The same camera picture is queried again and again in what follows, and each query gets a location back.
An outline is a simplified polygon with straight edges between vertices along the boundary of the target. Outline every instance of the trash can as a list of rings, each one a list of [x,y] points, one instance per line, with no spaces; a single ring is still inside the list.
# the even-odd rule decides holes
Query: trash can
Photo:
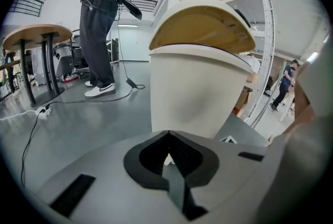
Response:
[[[242,18],[218,0],[183,0],[157,25],[151,44],[152,131],[214,138],[252,73],[233,53],[254,49]]]

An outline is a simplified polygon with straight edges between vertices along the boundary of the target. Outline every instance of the beige lid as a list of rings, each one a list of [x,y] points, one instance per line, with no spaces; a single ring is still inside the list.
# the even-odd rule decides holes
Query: beige lid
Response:
[[[170,8],[157,25],[149,49],[173,44],[201,44],[231,53],[255,48],[242,17],[220,0],[183,0]]]

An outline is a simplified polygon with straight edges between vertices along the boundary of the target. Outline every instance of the dark clothing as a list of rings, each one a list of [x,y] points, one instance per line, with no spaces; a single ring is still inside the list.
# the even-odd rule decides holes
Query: dark clothing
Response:
[[[275,98],[273,105],[277,107],[286,97],[289,86],[285,86],[283,83],[280,84],[280,94]]]
[[[117,15],[116,0],[89,0],[90,3],[105,11],[89,8],[82,1],[80,19],[80,45],[83,57],[89,65],[90,83],[99,88],[114,83],[110,65],[106,37]]]
[[[15,56],[15,53],[7,54],[6,58],[5,58],[5,63],[10,63],[10,62],[14,61],[14,56]],[[12,92],[12,94],[14,94],[16,91],[16,88],[14,85],[14,68],[13,67],[7,68],[7,74],[8,74],[10,91]]]
[[[293,78],[294,68],[292,66],[290,65],[286,66],[285,71],[288,72],[290,78]],[[290,80],[288,80],[286,76],[283,76],[281,84],[287,86],[287,89],[291,85]]]

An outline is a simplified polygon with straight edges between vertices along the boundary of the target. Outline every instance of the walking person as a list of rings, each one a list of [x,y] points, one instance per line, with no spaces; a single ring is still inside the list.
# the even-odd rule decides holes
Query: walking person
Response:
[[[297,60],[293,60],[291,65],[286,66],[284,76],[280,84],[280,94],[275,98],[274,102],[271,104],[272,111],[276,111],[279,104],[284,100],[290,85],[295,84],[294,71],[300,66]]]
[[[106,37],[116,18],[116,0],[82,0],[80,19],[80,45],[90,69],[86,98],[96,98],[116,92],[110,65]]]

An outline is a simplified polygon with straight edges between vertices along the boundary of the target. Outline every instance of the gray pants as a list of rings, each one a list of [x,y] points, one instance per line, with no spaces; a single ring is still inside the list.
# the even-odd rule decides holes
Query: gray pants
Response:
[[[106,37],[117,15],[116,0],[89,0],[102,10],[89,7],[83,0],[80,19],[80,46],[82,55],[89,65],[90,83],[99,88],[114,83]]]

